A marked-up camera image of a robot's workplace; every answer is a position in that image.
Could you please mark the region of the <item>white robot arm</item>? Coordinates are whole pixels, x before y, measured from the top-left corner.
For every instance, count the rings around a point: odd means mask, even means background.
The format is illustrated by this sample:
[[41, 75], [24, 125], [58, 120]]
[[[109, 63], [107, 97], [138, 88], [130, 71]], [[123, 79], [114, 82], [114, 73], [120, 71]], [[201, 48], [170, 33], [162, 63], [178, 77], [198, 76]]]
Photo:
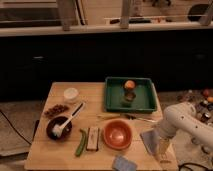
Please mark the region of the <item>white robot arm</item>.
[[192, 103], [170, 105], [164, 109], [163, 118], [156, 124], [155, 129], [164, 139], [172, 139], [181, 129], [213, 151], [213, 127], [200, 122], [195, 115], [196, 108]]

